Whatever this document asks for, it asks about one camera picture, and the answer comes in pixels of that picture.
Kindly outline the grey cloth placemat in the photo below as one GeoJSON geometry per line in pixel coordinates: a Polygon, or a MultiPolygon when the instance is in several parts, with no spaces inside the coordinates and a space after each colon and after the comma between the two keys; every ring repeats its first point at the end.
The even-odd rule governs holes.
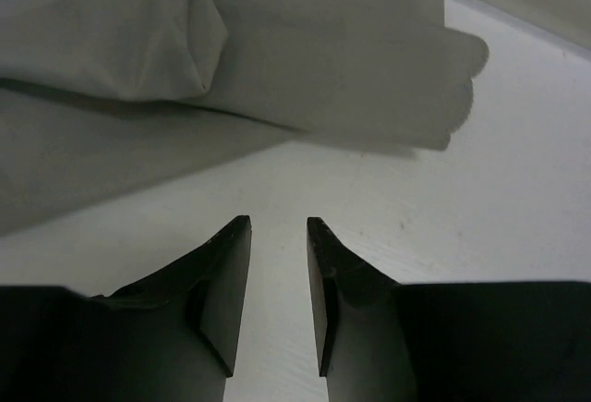
{"type": "Polygon", "coordinates": [[[444,0],[1,0],[1,230],[293,138],[444,150],[487,60],[444,0]]]}

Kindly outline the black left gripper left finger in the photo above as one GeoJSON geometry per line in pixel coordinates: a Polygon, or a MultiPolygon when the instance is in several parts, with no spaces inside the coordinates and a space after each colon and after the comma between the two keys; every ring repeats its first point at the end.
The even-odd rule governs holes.
{"type": "Polygon", "coordinates": [[[1,289],[5,401],[220,401],[233,375],[251,250],[234,218],[109,296],[1,289]]]}

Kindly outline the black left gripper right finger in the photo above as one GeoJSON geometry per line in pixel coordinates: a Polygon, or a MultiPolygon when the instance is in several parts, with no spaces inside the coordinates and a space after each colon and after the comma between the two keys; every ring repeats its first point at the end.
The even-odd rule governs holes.
{"type": "Polygon", "coordinates": [[[587,282],[401,284],[307,221],[318,367],[332,401],[586,401],[587,282]]]}

